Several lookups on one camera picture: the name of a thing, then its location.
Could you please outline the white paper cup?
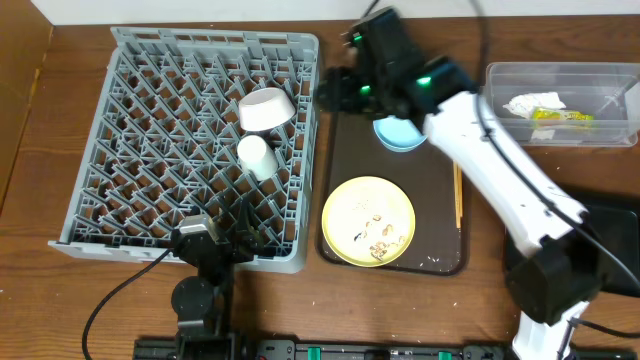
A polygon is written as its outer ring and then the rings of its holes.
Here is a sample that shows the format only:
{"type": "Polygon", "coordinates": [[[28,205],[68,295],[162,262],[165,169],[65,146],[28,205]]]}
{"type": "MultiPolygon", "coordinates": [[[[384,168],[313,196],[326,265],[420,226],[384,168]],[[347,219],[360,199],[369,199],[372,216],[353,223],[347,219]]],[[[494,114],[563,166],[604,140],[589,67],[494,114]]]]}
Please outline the white paper cup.
{"type": "Polygon", "coordinates": [[[278,170],[274,151],[260,136],[244,137],[238,143],[237,154],[241,169],[258,181],[271,178],[278,170]]]}

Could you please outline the pale pink bowl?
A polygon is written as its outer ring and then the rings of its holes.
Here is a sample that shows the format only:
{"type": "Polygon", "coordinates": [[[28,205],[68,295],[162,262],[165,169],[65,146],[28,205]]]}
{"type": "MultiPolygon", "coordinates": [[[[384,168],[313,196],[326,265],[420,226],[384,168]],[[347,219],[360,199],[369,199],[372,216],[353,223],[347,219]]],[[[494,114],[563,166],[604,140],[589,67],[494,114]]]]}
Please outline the pale pink bowl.
{"type": "Polygon", "coordinates": [[[284,90],[267,87],[244,96],[239,102],[239,113],[243,130],[261,132],[287,122],[296,109],[284,90]]]}

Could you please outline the white paper napkin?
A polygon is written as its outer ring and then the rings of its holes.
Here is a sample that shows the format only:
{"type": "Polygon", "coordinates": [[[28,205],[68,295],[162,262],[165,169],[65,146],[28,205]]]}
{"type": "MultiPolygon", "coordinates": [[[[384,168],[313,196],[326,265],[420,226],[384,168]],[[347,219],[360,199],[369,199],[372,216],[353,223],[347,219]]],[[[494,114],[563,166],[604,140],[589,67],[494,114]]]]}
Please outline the white paper napkin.
{"type": "Polygon", "coordinates": [[[555,131],[541,130],[541,126],[537,124],[534,119],[534,112],[538,108],[547,110],[564,110],[566,105],[560,100],[557,92],[545,92],[545,93],[528,93],[515,96],[507,104],[503,105],[503,108],[509,111],[512,115],[521,117],[532,121],[534,127],[531,140],[543,141],[552,140],[555,135],[555,131]]]}

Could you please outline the yellow green snack wrapper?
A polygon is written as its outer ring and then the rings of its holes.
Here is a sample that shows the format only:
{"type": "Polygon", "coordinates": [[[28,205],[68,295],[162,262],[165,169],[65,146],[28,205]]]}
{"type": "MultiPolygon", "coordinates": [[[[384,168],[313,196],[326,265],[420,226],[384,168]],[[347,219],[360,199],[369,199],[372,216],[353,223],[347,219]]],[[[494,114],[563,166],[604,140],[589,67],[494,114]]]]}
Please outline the yellow green snack wrapper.
{"type": "Polygon", "coordinates": [[[537,127],[589,128],[595,118],[575,110],[538,107],[532,113],[532,120],[537,127]]]}

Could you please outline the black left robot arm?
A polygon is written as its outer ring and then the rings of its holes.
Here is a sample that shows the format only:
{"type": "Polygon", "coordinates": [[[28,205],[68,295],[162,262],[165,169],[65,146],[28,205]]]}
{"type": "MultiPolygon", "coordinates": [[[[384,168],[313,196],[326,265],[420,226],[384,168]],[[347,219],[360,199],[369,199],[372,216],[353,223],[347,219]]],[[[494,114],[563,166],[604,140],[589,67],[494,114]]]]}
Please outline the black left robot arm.
{"type": "Polygon", "coordinates": [[[209,215],[191,215],[172,231],[171,247],[174,256],[197,269],[171,295],[178,318],[176,357],[254,359],[255,343],[230,325],[235,267],[252,261],[264,249],[250,201],[242,201],[229,236],[209,215]]]}

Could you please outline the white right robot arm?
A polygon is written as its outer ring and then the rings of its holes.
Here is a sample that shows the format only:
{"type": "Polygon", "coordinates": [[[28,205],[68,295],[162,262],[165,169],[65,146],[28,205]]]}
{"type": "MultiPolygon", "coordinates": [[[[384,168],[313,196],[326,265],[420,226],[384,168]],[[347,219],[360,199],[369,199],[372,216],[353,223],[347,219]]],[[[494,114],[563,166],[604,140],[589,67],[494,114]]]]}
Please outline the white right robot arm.
{"type": "Polygon", "coordinates": [[[587,209],[532,161],[458,64],[424,55],[394,8],[369,7],[346,41],[356,64],[327,72],[320,103],[332,112],[410,120],[461,168],[521,255],[506,277],[521,310],[513,357],[571,358],[571,337],[613,260],[587,209]]]}

